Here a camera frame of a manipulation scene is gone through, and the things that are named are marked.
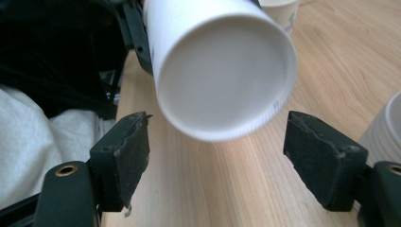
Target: white fabric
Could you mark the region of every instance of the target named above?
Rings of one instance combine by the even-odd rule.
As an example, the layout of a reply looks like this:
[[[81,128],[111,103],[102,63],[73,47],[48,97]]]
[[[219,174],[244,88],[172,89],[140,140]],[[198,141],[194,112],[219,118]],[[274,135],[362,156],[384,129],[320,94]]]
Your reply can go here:
[[[24,93],[0,85],[0,209],[39,193],[53,166],[86,162],[113,124],[81,110],[48,119]]]

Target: white cup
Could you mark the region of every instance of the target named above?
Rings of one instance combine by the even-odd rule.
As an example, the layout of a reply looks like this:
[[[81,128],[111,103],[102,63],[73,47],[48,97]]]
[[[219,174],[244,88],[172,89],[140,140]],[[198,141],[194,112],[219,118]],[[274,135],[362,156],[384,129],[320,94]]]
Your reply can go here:
[[[147,0],[156,96],[167,120],[203,141],[267,123],[295,84],[288,35],[247,0]]]
[[[401,92],[383,107],[359,143],[369,150],[369,166],[380,161],[401,163]]]
[[[259,3],[269,17],[290,35],[300,0],[259,0]]]

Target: wooden table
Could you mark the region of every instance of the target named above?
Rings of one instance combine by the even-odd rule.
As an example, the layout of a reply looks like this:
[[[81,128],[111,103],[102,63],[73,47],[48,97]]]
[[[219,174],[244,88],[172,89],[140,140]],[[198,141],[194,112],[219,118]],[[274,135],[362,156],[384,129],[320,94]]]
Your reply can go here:
[[[203,143],[162,116],[153,78],[130,54],[118,117],[149,121],[150,162],[132,214],[105,214],[104,226],[357,226],[357,212],[327,212],[283,155],[288,111],[313,114],[352,139],[401,90],[401,2],[304,0],[292,40],[299,77],[284,109],[264,128]]]

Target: table surface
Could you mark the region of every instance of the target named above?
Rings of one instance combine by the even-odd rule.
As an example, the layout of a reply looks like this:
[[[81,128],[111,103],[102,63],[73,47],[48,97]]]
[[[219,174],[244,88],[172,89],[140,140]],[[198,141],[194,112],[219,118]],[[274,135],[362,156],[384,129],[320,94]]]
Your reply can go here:
[[[235,141],[204,143],[161,114],[153,77],[130,53],[118,118],[149,121],[150,161],[132,213],[103,226],[357,226],[357,212],[325,211],[283,155],[288,111],[312,114],[354,140],[401,90],[401,2],[303,0],[291,38],[298,79],[285,107]]]

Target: cup rim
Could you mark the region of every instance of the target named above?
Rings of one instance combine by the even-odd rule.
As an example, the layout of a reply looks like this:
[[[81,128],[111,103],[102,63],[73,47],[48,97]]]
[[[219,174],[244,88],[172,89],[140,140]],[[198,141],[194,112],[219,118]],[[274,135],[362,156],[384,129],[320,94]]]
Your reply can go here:
[[[160,109],[161,109],[162,113],[164,114],[164,116],[166,116],[168,121],[171,122],[175,126],[175,128],[178,129],[179,131],[182,131],[185,134],[187,134],[193,138],[199,139],[201,141],[218,142],[218,141],[232,140],[232,139],[236,139],[238,137],[244,136],[252,131],[255,131],[255,130],[261,128],[267,122],[269,122],[276,114],[278,114],[280,109],[285,105],[287,99],[290,97],[293,87],[295,86],[295,81],[296,81],[297,74],[298,74],[297,73],[298,72],[298,62],[296,61],[297,56],[296,56],[295,47],[294,47],[290,37],[287,35],[287,33],[281,27],[279,27],[277,24],[273,23],[270,20],[270,18],[268,18],[263,13],[262,14],[232,13],[232,14],[224,14],[224,15],[219,15],[217,17],[209,18],[209,20],[205,20],[204,22],[199,23],[198,25],[196,25],[196,26],[192,27],[191,29],[189,29],[188,31],[186,31],[183,34],[183,38],[180,39],[179,42],[176,42],[174,45],[172,45],[171,49],[166,54],[166,58],[168,59],[172,55],[172,53],[175,52],[175,49],[177,49],[181,45],[183,40],[186,37],[192,35],[194,32],[199,31],[200,29],[202,29],[205,26],[211,25],[212,23],[214,23],[216,21],[238,19],[238,16],[244,17],[244,18],[249,18],[252,20],[257,20],[263,24],[266,24],[266,26],[273,27],[273,29],[275,29],[276,32],[280,33],[280,35],[281,35],[281,37],[283,37],[283,39],[287,39],[287,48],[288,48],[288,50],[291,50],[291,52],[293,53],[293,59],[295,60],[294,68],[293,68],[295,73],[294,73],[294,75],[289,75],[290,83],[288,84],[288,88],[283,89],[283,91],[280,91],[280,94],[278,94],[276,96],[276,99],[274,99],[274,100],[280,100],[280,105],[278,106],[278,108],[276,110],[274,110],[274,112],[264,111],[263,113],[256,116],[255,119],[253,119],[252,121],[250,121],[244,125],[235,127],[235,129],[228,130],[228,131],[194,131],[194,129],[191,129],[188,126],[183,125],[182,123],[179,122],[178,119],[175,119],[170,114],[168,114],[166,112],[166,107],[164,106],[163,102],[160,102],[159,96],[157,96],[158,102],[160,105]],[[160,72],[163,72],[165,70],[165,67],[166,67],[166,61],[164,61],[161,64]],[[159,77],[157,77],[157,78],[158,78],[157,81],[155,81],[156,91],[160,90],[160,86],[161,86],[160,78]]]
[[[286,7],[295,3],[300,3],[301,0],[288,0],[287,2],[284,3],[276,3],[276,4],[267,4],[263,5],[262,1],[259,0],[259,4],[261,8],[281,8],[281,7]]]
[[[394,140],[394,142],[398,145],[401,146],[401,135],[397,135],[397,130],[394,128],[392,122],[391,122],[391,112],[393,105],[395,102],[400,102],[401,103],[401,92],[398,92],[392,98],[387,102],[385,109],[384,109],[384,119],[386,122],[386,128],[389,130],[389,134]]]

